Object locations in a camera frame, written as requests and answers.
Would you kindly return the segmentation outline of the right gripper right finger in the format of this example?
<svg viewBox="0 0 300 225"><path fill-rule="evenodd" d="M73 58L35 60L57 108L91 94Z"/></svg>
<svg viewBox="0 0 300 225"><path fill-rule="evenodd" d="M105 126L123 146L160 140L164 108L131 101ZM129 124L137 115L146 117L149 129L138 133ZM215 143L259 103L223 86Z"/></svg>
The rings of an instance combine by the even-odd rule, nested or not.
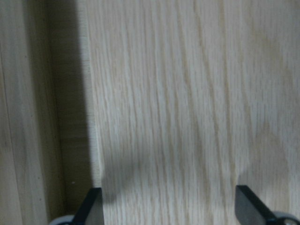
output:
<svg viewBox="0 0 300 225"><path fill-rule="evenodd" d="M241 225L278 225L278 217L246 185L235 188L235 216Z"/></svg>

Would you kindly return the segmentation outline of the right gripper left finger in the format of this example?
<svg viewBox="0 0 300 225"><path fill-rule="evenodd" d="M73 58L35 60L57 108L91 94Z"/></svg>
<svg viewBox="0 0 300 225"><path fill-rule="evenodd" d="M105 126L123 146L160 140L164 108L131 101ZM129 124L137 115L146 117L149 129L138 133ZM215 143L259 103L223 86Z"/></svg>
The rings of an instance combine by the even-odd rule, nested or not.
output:
<svg viewBox="0 0 300 225"><path fill-rule="evenodd" d="M102 188L91 188L79 210L72 219L72 225L102 225L103 198Z"/></svg>

